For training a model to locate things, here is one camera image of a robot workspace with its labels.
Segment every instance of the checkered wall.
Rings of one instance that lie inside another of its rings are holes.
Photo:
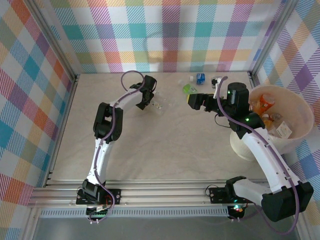
[[[37,0],[83,73],[247,71],[286,0]]]
[[[299,94],[314,110],[313,132],[296,148],[288,163],[314,188],[307,213],[320,239],[320,0],[299,1],[258,78],[262,83],[279,85]]]
[[[71,81],[23,0],[0,0],[0,240],[18,238]]]

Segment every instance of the gray floor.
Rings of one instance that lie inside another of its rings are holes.
[[[247,214],[255,209],[247,209]],[[287,231],[292,218],[272,225]],[[34,240],[297,240],[298,232],[272,232],[260,215],[231,223],[226,217],[127,218],[111,217],[99,225],[85,218],[40,218]]]

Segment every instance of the blue carton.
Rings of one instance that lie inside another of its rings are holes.
[[[205,74],[204,73],[197,73],[196,74],[196,84],[204,84],[205,83]]]

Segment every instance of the beige surface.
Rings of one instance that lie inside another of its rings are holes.
[[[134,107],[123,117],[123,130],[116,141],[108,163],[108,180],[134,179],[229,179],[239,175],[264,179],[256,162],[237,156],[229,142],[231,130],[217,126],[215,113],[191,109],[179,79],[188,80],[192,73],[147,73],[158,80],[157,91],[173,106],[163,115]],[[229,72],[222,86],[226,96],[230,82],[243,82],[250,87],[246,72]],[[124,90],[121,74],[82,74],[75,92],[62,143],[53,171],[53,180],[84,180],[89,172],[95,137],[93,123],[98,105],[119,98]],[[207,73],[199,92],[212,93],[210,78],[223,73]],[[125,85],[139,82],[134,73]],[[227,125],[223,117],[218,123]]]

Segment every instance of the plastic bucket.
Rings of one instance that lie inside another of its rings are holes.
[[[308,103],[299,95],[284,87],[275,85],[260,85],[253,88],[249,100],[256,100],[262,94],[269,93],[275,98],[275,104],[265,113],[279,113],[291,125],[292,134],[288,139],[270,135],[270,140],[280,154],[287,154],[298,147],[311,132],[315,117]],[[248,161],[255,161],[255,157],[249,148],[239,139],[235,132],[230,134],[230,144],[234,152]]]

